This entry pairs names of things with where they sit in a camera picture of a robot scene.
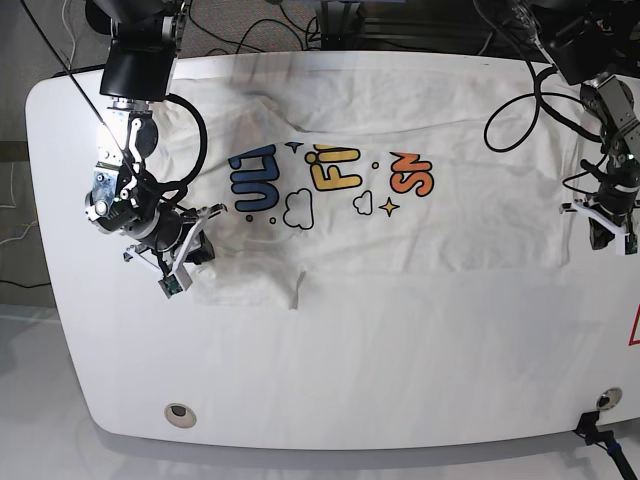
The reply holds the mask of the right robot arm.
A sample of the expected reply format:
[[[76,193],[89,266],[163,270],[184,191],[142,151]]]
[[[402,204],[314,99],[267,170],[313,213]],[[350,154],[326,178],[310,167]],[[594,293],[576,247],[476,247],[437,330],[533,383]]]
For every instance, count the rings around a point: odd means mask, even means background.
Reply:
[[[207,222],[225,211],[216,204],[201,209],[181,202],[200,174],[208,135],[200,112],[169,86],[181,51],[190,2],[100,1],[111,21],[111,45],[100,93],[111,105],[99,115],[99,160],[85,200],[87,219],[101,232],[133,240],[123,257],[149,267],[166,297],[187,291],[186,267],[214,259]],[[194,166],[181,179],[160,182],[146,167],[159,142],[152,106],[168,102],[195,120],[199,148]]]

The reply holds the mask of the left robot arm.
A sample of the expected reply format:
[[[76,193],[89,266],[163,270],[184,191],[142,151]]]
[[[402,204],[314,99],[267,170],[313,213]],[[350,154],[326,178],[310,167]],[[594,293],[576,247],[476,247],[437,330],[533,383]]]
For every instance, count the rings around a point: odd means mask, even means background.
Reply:
[[[533,97],[545,111],[585,140],[597,143],[602,160],[580,162],[580,173],[598,187],[580,191],[564,212],[589,220],[590,244],[613,244],[620,255],[639,250],[634,213],[639,207],[639,118],[620,74],[639,73],[639,4],[636,1],[511,1],[509,7],[549,67],[533,76]],[[579,87],[578,103],[599,121],[592,133],[547,103],[543,82],[557,74]]]

